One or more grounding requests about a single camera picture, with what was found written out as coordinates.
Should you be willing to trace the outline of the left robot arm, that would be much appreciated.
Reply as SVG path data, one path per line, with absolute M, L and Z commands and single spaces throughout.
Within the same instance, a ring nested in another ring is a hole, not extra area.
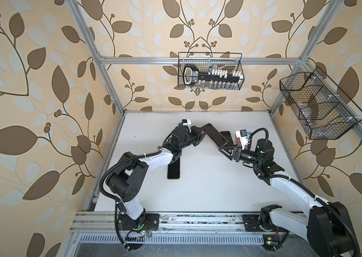
M 190 145 L 198 146 L 205 135 L 206 132 L 201 127 L 180 123 L 156 152 L 142 155 L 124 153 L 100 179 L 100 194 L 115 201 L 116 212 L 126 215 L 132 221 L 143 222 L 145 209 L 137 195 L 146 174 L 166 166 L 168 179 L 179 179 L 182 150 Z

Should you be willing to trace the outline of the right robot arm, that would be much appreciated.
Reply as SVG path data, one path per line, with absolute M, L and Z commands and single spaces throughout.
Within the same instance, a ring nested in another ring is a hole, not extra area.
M 265 137 L 251 150 L 252 138 L 260 131 Z M 360 256 L 361 249 L 347 208 L 340 202 L 320 198 L 276 164 L 275 149 L 266 128 L 252 133 L 241 130 L 238 138 L 239 145 L 222 146 L 219 151 L 228 159 L 253 169 L 258 179 L 280 191 L 302 211 L 297 214 L 280 205 L 265 206 L 259 215 L 262 230 L 282 228 L 286 233 L 293 233 L 307 241 L 320 257 L 338 257 L 347 252 Z

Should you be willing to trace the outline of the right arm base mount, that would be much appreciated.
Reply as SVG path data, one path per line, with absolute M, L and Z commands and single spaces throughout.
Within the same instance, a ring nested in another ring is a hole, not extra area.
M 265 213 L 246 214 L 242 216 L 246 232 L 262 233 L 262 247 L 269 252 L 277 252 L 286 242 L 289 231 L 277 227 L 272 224 L 272 221 Z

